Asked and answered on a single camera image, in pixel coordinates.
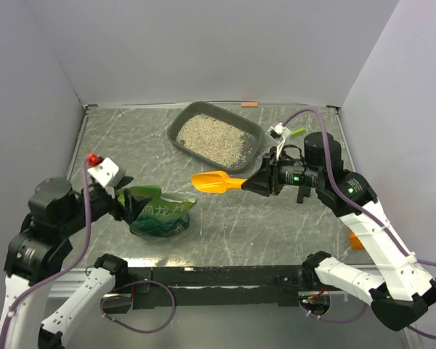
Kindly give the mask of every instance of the yellow scoop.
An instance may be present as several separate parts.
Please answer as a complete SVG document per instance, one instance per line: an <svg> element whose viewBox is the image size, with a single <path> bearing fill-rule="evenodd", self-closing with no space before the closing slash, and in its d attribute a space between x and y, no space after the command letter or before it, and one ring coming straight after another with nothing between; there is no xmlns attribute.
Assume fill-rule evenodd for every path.
<svg viewBox="0 0 436 349"><path fill-rule="evenodd" d="M228 189L241 189L241 185L245 181L242 178L230 178L223 171L196 173L192 176L192 184L195 189L203 193L223 194Z"/></svg>

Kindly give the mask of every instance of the gray marble tabletop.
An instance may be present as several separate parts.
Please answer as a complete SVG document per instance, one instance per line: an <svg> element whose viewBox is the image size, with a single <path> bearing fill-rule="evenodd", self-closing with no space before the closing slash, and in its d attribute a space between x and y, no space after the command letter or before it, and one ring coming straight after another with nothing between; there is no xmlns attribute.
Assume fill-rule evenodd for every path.
<svg viewBox="0 0 436 349"><path fill-rule="evenodd" d="M264 131L297 111L297 105L263 105L241 108L221 105L233 113L260 124ZM196 172L213 170L173 147L166 137L170 123L181 108L89 108L76 161L71 169L74 188L81 187L80 163L88 153L110 157L134 177L131 185L158 184L163 191L197 193L190 178ZM352 164L347 154L338 116L333 108L320 108L328 131L342 145L346 168ZM307 132L320 130L318 120L308 113L290 124ZM302 146L303 136L292 140ZM275 141L265 142L251 166L235 177L248 177L261 164ZM190 227L169 237L139 237L123 222L102 217L92 225L91 246L80 267L92 265L104 253L128 261L129 266L210 266L210 265L297 265L310 253L331 253L349 264L370 264L364 251L350 248L350 230L312 192L303 204L296 203L297 189L286 186L279 196L266 198L242 190L226 194L200 193L190 210ZM82 232L71 238L72 260L84 242Z"/></svg>

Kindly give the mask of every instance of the black cylindrical motor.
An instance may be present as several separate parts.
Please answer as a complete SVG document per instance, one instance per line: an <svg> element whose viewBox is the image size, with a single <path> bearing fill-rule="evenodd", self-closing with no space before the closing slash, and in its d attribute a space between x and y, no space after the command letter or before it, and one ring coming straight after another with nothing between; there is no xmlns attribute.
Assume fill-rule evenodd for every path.
<svg viewBox="0 0 436 349"><path fill-rule="evenodd" d="M342 149L338 141L328 133L328 144L331 155L331 165L334 176L341 175L344 169L342 161ZM326 167L325 151L323 149L323 138L321 132L310 133L304 138L305 163L311 169L318 170Z"/></svg>

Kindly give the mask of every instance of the red connector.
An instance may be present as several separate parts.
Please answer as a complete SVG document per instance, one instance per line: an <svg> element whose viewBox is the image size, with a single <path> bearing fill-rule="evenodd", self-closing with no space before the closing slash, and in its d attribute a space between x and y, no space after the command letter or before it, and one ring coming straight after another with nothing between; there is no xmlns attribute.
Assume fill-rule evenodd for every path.
<svg viewBox="0 0 436 349"><path fill-rule="evenodd" d="M102 159L95 154L89 154L87 156L87 163L89 164L89 166L98 165L100 162L102 162Z"/></svg>

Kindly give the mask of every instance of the wire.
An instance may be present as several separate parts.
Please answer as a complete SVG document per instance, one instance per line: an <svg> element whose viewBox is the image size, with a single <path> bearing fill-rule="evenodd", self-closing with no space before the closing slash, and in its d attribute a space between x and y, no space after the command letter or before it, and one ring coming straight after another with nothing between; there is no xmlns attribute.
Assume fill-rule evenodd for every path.
<svg viewBox="0 0 436 349"><path fill-rule="evenodd" d="M75 258L75 260L65 269L59 271L58 273L49 276L48 278L45 278L44 280L38 282L37 284L34 284L33 286L26 289L22 294L17 296L16 300L10 305L9 311L7 316L5 316L5 319L3 321L3 325L1 327L0 332L0 349L5 348L5 344L7 341L7 335L8 335L8 329L9 325L11 323L12 317L16 314L17 308L20 305L20 303L32 292L36 291L37 289L55 281L59 277L65 275L67 272L69 272L71 269L76 267L79 262L82 261L84 258L84 255L87 252L87 249L89 248L90 243L90 236L91 236L91 223L92 223L92 217L90 212L90 196L89 196L89 186L87 184L87 159L84 159L82 161L82 187L83 187L83 196L84 196L84 214L86 219L86 235L84 239L84 246L79 252L78 256Z"/></svg>
<svg viewBox="0 0 436 349"><path fill-rule="evenodd" d="M327 289L328 289L328 285L325 285L325 286L323 287L323 289L320 291L319 294L316 294L316 295L314 295L314 296L310 296L310 297L308 297L308 299L309 299L309 300L316 300L316 299L319 298L323 293L325 293Z"/></svg>
<svg viewBox="0 0 436 349"><path fill-rule="evenodd" d="M129 286L134 286L134 285L139 285L139 284L153 284L153 285L157 285L160 286L161 288L165 289L170 298L171 298L171 311L169 313L168 318L165 320L165 322L162 323L162 325L160 325L159 327L156 327L155 329L136 329L128 324L125 324L122 321L119 321L118 319L108 315L104 309L103 309L103 305L105 304L105 302L107 302L108 300L114 300L114 299L119 299L119 300L130 300L130 297L126 297L126 296L121 296L121 295L116 295L116 296L110 296L105 298L101 303L100 303L100 311L102 311L102 316L106 317L108 320L113 321L114 323L124 327L125 329L129 329L133 332L136 333L143 333L143 334L148 334L148 333L154 333L154 332L158 332L161 329L164 329L173 319L173 315L176 312L176 301L174 300L174 295L173 292L171 292L171 290L166 287L165 285L161 284L160 282L154 281L154 280L140 280L140 281L135 281L135 282L131 282L130 284L124 285L122 288L124 287L129 287Z"/></svg>
<svg viewBox="0 0 436 349"><path fill-rule="evenodd" d="M419 329L416 329L412 326L407 326L407 328L410 329L412 332L415 332L423 337L430 338L431 340L436 340L436 336L434 334L429 334L429 333L420 331Z"/></svg>
<svg viewBox="0 0 436 349"><path fill-rule="evenodd" d="M407 257L410 253L408 253L405 250L405 248L402 246L402 244L395 238L395 236L392 233L392 231L387 226L385 226L385 224L382 223L381 220L379 220L374 214L371 214L368 210L364 209L362 206L360 206L359 204L356 204L354 201L350 200L347 196L345 196L340 191L339 187L337 186L336 181L334 179L333 168L332 168L332 165L331 165L331 154L330 154L329 143L328 143L328 132L326 131L325 121L323 120L323 116L321 115L320 111L317 108L310 107L310 106L302 108L302 109L298 110L296 113L294 113L291 116L289 116L283 122L283 126L287 125L290 122L290 120L292 120L296 116L298 116L298 115L300 115L302 113L306 113L306 112L314 113L317 116L318 121L320 122L321 136L323 138L323 149L324 149L324 152L325 152L325 160L326 160L326 172L328 174L328 179L329 179L329 182L330 182L331 187L333 188L334 192L337 194L337 196L339 198L341 198L342 201L344 201L345 203L347 203L351 207L355 208L356 210L362 212L368 218L373 220L379 227L381 227L381 229L384 229L384 232L389 236L389 238L392 240L394 245L402 252L402 254L404 256ZM429 261L429 260L420 260L419 258L417 258L417 262L420 263L420 264L425 264L425 265L429 265L429 266L432 266L432 267L436 267L436 262L432 262L432 261ZM415 329L415 328L413 328L411 326L409 326L408 328L411 331L414 331L415 333L420 334L420 335L422 335L422 336L424 336L426 338L430 338L432 340L436 340L436 336L434 336L433 334L427 334L427 333L422 332L422 331L420 331L418 329Z"/></svg>
<svg viewBox="0 0 436 349"><path fill-rule="evenodd" d="M86 267L86 269L84 269L84 274L86 274L86 276L89 276L90 273L87 273L88 269L89 268L94 268L94 267L95 267L95 265L90 265L90 266Z"/></svg>
<svg viewBox="0 0 436 349"><path fill-rule="evenodd" d="M366 314L366 311L368 309L368 305L365 303L363 305L362 310L359 312L359 314L357 314L356 316L354 316L353 318L346 318L346 319L339 319L339 318L323 318L321 316L317 316L314 313L312 313L311 311L307 311L307 309L305 309L304 307L300 307L304 313L307 316L310 316L311 318L316 318L317 320L321 320L321 321L325 321L325 322L331 322L332 324L350 324L354 321L357 321L359 318L361 318L362 316L364 316Z"/></svg>
<svg viewBox="0 0 436 349"><path fill-rule="evenodd" d="M298 149L299 150L299 155L300 158L303 159L304 156L302 155L302 149L300 147L298 147L297 145L294 144L286 144L283 146L283 150L288 149L288 148L294 148L294 149Z"/></svg>

